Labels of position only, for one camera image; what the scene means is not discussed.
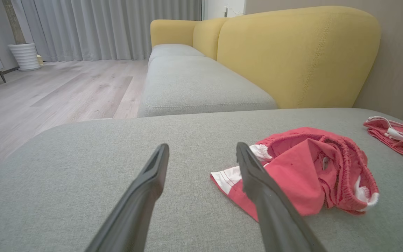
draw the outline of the sofa seat cushion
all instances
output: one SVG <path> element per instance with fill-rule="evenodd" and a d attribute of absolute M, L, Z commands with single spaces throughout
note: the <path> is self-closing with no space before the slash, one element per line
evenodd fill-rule
<path fill-rule="evenodd" d="M 138 116 L 275 108 L 269 94 L 211 58 L 162 56 L 149 65 Z"/>
<path fill-rule="evenodd" d="M 160 56 L 202 56 L 205 55 L 189 45 L 161 44 L 153 47 L 149 57 L 149 65 L 153 59 Z"/>
<path fill-rule="evenodd" d="M 259 224 L 211 181 L 236 165 L 235 146 L 303 126 L 352 138 L 380 190 L 365 215 L 304 217 L 327 251 L 403 251 L 403 156 L 358 108 L 261 110 L 100 120 L 49 129 L 0 165 L 0 251 L 83 252 L 155 148 L 170 157 L 145 251 L 264 251 Z"/>

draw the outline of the folded red garment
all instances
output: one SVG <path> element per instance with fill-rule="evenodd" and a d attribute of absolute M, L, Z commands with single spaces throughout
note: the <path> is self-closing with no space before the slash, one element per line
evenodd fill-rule
<path fill-rule="evenodd" d="M 250 149 L 301 215 L 317 214 L 324 204 L 363 214 L 377 203 L 379 189 L 368 160 L 352 139 L 304 127 L 274 134 Z M 212 172 L 211 179 L 257 220 L 238 166 Z"/>
<path fill-rule="evenodd" d="M 403 123 L 383 117 L 370 117 L 363 125 L 368 127 L 368 134 L 403 155 Z"/>

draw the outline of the laminate floorboard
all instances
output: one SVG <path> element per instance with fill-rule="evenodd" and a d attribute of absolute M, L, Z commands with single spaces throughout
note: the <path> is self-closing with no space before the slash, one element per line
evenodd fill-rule
<path fill-rule="evenodd" d="M 135 118 L 147 61 L 45 62 L 0 79 L 0 163 L 41 132 L 66 123 Z"/>

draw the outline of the yellow sofa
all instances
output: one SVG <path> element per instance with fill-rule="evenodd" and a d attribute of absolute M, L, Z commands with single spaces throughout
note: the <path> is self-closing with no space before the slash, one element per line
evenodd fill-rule
<path fill-rule="evenodd" d="M 352 107 L 379 49 L 370 14 L 322 6 L 206 21 L 155 20 L 152 46 L 185 44 L 247 78 L 280 109 Z"/>

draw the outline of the curtain fold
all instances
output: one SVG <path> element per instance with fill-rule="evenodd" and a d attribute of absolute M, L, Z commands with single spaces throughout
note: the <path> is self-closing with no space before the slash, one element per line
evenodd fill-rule
<path fill-rule="evenodd" d="M 202 0 L 21 0 L 45 60 L 139 60 L 152 51 L 150 22 L 200 20 Z"/>

